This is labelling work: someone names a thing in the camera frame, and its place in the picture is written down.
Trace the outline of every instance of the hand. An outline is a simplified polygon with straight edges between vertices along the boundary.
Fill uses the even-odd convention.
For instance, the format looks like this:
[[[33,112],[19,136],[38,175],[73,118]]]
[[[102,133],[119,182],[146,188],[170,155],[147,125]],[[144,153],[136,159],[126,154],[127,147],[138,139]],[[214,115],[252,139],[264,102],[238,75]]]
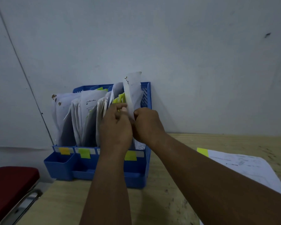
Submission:
[[[126,103],[113,103],[107,109],[99,128],[100,157],[124,160],[132,143],[132,128],[126,106]]]
[[[159,119],[156,110],[143,107],[134,111],[135,122],[132,123],[134,138],[149,147],[154,147],[154,144],[164,135],[165,129]]]

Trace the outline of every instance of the red seat cushion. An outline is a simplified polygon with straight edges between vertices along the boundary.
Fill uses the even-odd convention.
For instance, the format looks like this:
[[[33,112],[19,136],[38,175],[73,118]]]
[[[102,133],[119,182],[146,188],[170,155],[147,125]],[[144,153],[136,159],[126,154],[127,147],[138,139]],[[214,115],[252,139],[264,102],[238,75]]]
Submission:
[[[25,196],[39,179],[33,167],[0,167],[0,221]]]

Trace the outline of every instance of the person's left hand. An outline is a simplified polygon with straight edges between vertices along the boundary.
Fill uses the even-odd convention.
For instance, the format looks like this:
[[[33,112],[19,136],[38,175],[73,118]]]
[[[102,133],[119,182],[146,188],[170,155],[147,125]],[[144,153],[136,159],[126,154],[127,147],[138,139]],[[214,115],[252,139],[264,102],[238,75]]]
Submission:
[[[100,157],[124,160],[133,137],[126,106],[126,103],[112,103],[107,109],[99,128]]]

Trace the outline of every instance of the forearm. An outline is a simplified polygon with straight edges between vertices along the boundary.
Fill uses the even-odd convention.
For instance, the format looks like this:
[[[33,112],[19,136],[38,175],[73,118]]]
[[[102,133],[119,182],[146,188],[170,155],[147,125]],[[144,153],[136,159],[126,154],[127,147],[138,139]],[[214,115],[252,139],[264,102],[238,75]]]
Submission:
[[[80,225],[131,224],[123,160],[100,158]]]
[[[281,223],[281,194],[169,135],[150,145],[205,225]]]

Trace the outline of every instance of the wooden tabletop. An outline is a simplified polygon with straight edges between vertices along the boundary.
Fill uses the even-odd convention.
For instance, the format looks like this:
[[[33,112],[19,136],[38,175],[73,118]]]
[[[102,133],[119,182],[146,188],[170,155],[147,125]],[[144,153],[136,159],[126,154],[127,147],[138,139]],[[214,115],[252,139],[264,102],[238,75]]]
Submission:
[[[281,137],[170,134],[187,146],[264,158],[281,180]],[[55,181],[18,225],[78,225],[91,181]],[[132,224],[190,224],[199,219],[164,165],[151,153],[147,185],[128,189]]]

